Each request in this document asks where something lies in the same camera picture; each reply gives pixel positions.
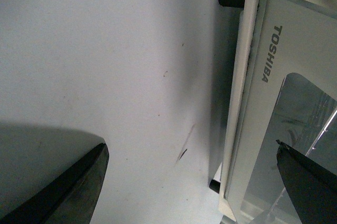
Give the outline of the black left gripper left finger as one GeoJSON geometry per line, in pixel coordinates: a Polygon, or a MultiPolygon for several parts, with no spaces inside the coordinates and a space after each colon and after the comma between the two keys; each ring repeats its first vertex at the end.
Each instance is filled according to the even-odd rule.
{"type": "Polygon", "coordinates": [[[108,160],[107,145],[98,144],[1,223],[90,223],[108,160]]]}

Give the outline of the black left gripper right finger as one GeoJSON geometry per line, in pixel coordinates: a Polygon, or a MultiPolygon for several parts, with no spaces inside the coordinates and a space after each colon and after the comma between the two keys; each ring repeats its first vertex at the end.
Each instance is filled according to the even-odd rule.
{"type": "Polygon", "coordinates": [[[336,175],[286,143],[276,158],[286,192],[302,223],[336,223],[336,175]]]}

